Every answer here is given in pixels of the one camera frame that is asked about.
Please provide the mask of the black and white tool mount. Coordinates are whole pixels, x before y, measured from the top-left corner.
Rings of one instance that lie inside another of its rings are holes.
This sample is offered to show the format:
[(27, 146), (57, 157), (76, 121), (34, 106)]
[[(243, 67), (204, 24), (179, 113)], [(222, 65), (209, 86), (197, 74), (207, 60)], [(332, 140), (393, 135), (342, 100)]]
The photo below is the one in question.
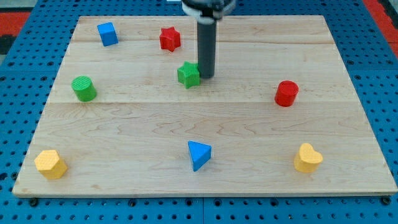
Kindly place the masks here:
[(212, 24), (230, 14), (236, 0), (182, 0), (182, 9), (200, 24)]

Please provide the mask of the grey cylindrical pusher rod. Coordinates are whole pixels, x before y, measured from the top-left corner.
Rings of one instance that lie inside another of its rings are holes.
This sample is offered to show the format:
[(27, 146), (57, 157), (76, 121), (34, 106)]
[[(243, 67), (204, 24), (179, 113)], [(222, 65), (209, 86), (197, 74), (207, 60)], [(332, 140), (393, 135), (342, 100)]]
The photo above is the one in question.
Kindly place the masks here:
[(215, 75), (216, 26), (197, 23), (198, 70), (200, 78), (212, 78)]

